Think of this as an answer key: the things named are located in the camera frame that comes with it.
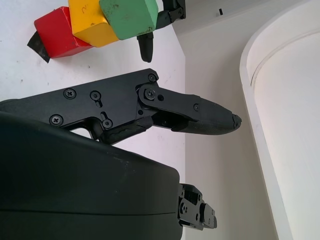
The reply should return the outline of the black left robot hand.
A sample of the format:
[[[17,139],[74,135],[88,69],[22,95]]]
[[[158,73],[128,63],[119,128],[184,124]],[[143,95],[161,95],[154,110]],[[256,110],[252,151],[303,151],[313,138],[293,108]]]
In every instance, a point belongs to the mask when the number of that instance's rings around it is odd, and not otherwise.
[[[186,1],[185,0],[163,0],[163,10],[157,15],[155,29],[165,28],[177,20],[186,18]],[[154,30],[137,36],[140,55],[144,62],[150,63],[153,58],[154,49]]]

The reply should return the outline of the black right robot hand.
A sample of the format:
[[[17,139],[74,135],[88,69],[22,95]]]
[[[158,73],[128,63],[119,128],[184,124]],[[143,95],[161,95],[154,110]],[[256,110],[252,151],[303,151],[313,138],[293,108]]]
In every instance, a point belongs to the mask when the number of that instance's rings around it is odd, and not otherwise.
[[[178,171],[116,143],[156,126],[224,135],[241,118],[144,69],[0,104],[3,240],[179,240],[215,211]]]

